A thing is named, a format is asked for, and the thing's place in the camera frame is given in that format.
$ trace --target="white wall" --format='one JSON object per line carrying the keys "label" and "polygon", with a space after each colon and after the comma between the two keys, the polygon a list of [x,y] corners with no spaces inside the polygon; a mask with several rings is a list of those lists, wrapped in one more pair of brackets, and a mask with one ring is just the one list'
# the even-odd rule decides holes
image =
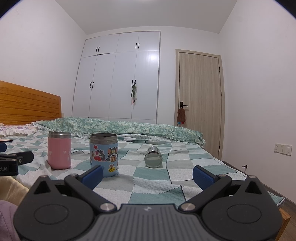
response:
{"label": "white wall", "polygon": [[[272,0],[238,0],[219,37],[223,157],[296,202],[296,19]],[[292,156],[274,144],[293,145]]]}
{"label": "white wall", "polygon": [[160,31],[160,73],[157,123],[174,124],[176,49],[220,54],[218,34],[202,30],[180,27],[133,27],[90,34],[93,38],[106,34]]}
{"label": "white wall", "polygon": [[71,116],[86,34],[54,0],[22,0],[0,19],[0,80],[59,95]]}

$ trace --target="patchwork bedspread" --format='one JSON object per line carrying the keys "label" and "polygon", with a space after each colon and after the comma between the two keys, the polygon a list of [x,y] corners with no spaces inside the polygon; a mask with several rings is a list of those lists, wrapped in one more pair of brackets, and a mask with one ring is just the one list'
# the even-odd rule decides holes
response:
{"label": "patchwork bedspread", "polygon": [[[72,138],[72,165],[70,169],[53,170],[47,162],[48,132],[38,131],[25,137],[10,136],[14,141],[7,145],[6,153],[31,150],[32,163],[19,166],[17,181],[30,188],[40,175],[52,180],[63,179],[70,173],[82,174],[90,168],[89,140]],[[144,156],[150,146],[157,146],[163,156],[159,168],[145,166]],[[119,174],[103,178],[94,191],[119,208],[122,203],[163,204],[175,203],[178,207],[200,193],[201,188],[192,179],[192,169],[200,165],[211,173],[227,174],[234,180],[246,175],[212,157],[198,144],[169,140],[148,140],[122,137],[119,140]],[[284,198],[270,194],[280,206]]]}

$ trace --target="purple quilted cloth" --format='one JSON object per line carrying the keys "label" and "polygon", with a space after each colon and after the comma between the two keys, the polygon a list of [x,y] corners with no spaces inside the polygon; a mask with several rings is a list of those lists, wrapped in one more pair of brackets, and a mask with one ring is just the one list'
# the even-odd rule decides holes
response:
{"label": "purple quilted cloth", "polygon": [[0,200],[0,240],[1,241],[20,241],[14,227],[13,215],[17,206]]}

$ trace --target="door frame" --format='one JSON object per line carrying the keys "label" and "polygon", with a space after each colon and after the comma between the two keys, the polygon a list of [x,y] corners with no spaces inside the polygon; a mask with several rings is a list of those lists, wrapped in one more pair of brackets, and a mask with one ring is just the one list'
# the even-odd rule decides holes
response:
{"label": "door frame", "polygon": [[174,116],[174,126],[177,126],[177,115],[179,109],[179,84],[180,84],[180,76],[179,76],[179,53],[191,53],[197,55],[210,56],[218,59],[219,68],[220,68],[220,86],[221,86],[221,127],[220,127],[220,150],[218,154],[218,159],[222,158],[222,150],[223,150],[223,140],[224,140],[224,125],[225,125],[225,96],[224,96],[224,78],[223,78],[223,68],[222,68],[222,59],[220,55],[210,54],[210,53],[202,53],[191,50],[182,50],[176,49],[176,92],[175,92],[175,116]]}

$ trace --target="blue cup with cartoon stickers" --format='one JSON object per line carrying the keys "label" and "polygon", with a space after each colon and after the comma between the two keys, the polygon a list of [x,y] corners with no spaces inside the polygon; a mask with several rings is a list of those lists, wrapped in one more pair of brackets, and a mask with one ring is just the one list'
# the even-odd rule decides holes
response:
{"label": "blue cup with cartoon stickers", "polygon": [[118,140],[112,133],[96,133],[91,135],[89,142],[91,168],[101,165],[104,177],[118,174]]}

